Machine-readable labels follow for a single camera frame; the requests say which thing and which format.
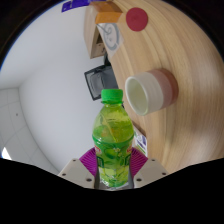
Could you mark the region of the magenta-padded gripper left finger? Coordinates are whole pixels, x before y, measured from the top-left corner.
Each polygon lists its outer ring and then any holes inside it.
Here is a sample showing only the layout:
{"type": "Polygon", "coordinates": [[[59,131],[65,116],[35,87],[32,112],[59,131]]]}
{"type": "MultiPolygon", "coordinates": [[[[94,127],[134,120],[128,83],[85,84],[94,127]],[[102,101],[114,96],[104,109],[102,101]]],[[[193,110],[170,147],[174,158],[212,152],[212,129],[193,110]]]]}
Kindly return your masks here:
{"type": "Polygon", "coordinates": [[[95,148],[91,148],[80,158],[73,158],[58,176],[84,188],[98,189],[99,172],[95,148]]]}

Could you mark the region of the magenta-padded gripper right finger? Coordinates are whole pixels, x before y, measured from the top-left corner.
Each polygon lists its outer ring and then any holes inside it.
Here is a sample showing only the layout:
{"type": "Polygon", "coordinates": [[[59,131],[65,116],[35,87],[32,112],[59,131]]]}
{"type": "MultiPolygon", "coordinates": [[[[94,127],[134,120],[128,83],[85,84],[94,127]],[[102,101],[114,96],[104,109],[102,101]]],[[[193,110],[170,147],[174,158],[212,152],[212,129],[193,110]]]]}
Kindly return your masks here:
{"type": "Polygon", "coordinates": [[[128,174],[130,189],[144,187],[167,175],[168,171],[156,159],[149,159],[138,149],[132,149],[128,174]]]}

